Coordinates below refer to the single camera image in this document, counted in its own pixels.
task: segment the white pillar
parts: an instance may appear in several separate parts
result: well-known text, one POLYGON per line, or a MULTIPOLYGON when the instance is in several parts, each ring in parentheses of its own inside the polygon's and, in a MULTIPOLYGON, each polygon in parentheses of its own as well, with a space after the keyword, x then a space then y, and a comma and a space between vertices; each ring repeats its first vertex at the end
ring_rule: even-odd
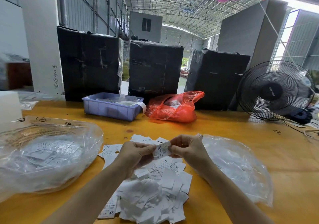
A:
POLYGON ((57 0, 19 0, 35 92, 62 94, 57 0))

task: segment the pile of tags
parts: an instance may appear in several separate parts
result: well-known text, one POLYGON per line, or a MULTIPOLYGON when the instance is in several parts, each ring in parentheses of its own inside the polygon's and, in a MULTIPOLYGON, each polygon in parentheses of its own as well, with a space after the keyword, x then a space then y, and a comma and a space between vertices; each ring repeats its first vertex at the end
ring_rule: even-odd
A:
MULTIPOLYGON (((166 139, 152 140, 134 134, 130 141, 156 144, 155 160, 135 170, 130 179, 122 182, 98 218, 114 218, 120 212, 120 218, 141 224, 184 220, 183 204, 188 200, 192 180, 192 175, 183 171, 186 164, 181 158, 169 156, 170 142, 166 139)), ((121 144, 104 145, 99 154, 105 160, 103 169, 114 161, 121 147, 121 144)))

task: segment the forearm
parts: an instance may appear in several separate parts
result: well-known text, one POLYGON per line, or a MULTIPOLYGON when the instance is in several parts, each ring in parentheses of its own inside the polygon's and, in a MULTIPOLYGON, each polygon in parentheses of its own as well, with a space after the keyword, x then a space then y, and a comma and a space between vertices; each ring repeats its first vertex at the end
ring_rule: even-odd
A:
POLYGON ((207 165, 202 175, 233 224, 273 223, 213 162, 207 165))
POLYGON ((125 179, 117 162, 102 170, 42 224, 91 224, 125 179))

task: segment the red plastic bag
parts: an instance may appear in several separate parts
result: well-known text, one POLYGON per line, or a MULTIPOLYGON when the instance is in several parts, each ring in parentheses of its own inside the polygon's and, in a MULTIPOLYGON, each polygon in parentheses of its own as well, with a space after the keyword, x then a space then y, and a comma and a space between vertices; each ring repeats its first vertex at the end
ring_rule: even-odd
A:
POLYGON ((190 123, 196 120, 194 103, 203 97, 203 91, 157 96, 150 99, 145 115, 158 120, 190 123))

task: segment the packing tape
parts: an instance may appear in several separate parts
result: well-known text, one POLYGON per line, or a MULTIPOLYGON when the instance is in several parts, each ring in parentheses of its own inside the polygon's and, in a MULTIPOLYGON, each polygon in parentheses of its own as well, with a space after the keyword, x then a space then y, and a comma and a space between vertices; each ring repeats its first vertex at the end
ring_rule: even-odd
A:
POLYGON ((136 102, 136 103, 134 103, 133 105, 140 105, 140 106, 143 108, 143 114, 145 114, 145 112, 146 112, 146 105, 145 105, 145 103, 143 103, 143 102, 136 102))

